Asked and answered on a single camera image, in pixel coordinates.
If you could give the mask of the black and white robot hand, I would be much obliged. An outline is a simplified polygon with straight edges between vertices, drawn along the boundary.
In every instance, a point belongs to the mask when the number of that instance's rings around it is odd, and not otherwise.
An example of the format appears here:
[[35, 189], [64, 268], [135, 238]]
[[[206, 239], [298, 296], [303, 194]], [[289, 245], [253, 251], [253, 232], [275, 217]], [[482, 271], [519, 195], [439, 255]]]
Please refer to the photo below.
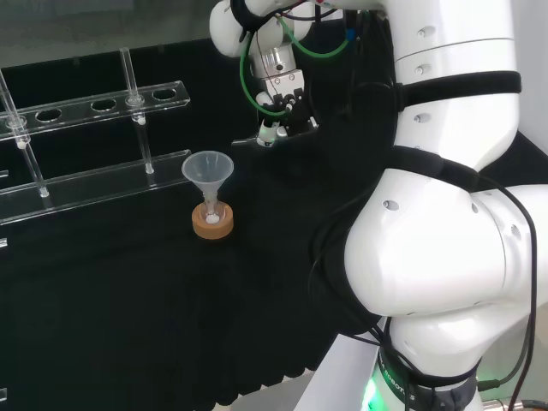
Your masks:
[[283, 113], [282, 116], [270, 116], [258, 111], [256, 141], [260, 146], [272, 147], [278, 142], [318, 130], [319, 121], [313, 112], [301, 70], [264, 78], [259, 84], [262, 91], [255, 97], [256, 103], [265, 110]]

